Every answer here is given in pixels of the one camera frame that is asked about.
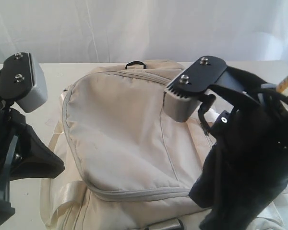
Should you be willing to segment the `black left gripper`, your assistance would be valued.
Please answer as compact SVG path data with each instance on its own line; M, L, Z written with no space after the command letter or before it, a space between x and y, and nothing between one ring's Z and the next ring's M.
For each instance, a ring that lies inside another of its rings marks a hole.
M13 180L56 178L65 167L26 123L25 116L12 108L22 95L22 73L0 70L0 175L13 137L17 137L7 172Z

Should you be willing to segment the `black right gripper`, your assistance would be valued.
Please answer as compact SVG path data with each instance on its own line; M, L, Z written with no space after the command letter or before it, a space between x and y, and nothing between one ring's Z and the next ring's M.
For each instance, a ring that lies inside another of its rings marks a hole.
M189 197L210 208L201 230L283 230L273 200L287 183L243 188L235 182L288 180L288 75L278 84L227 67L213 91L232 104L213 126L216 143Z

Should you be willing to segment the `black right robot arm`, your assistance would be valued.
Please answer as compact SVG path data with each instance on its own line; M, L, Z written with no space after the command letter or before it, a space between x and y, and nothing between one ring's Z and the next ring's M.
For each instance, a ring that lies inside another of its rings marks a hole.
M215 97L199 108L204 130L216 139L189 193L199 207L211 209L202 230L246 229L288 185L288 76L243 95L255 106L236 103L213 125L204 114Z

